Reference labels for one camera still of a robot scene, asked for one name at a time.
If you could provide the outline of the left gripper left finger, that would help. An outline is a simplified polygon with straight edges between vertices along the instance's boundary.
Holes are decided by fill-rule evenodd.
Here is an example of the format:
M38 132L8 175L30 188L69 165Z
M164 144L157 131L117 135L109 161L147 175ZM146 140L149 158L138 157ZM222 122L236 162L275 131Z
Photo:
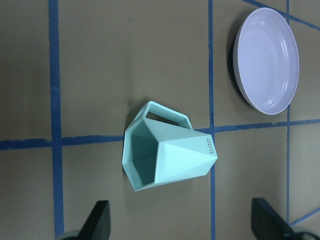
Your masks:
M77 240L108 240L111 235L110 203L99 200L77 235Z

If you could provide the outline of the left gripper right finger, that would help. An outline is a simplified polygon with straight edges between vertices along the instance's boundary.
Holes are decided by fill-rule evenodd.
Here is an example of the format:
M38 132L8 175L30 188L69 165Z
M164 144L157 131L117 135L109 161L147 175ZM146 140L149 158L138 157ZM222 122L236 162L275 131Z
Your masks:
M293 240L295 232L264 198L252 198L250 225L257 240Z

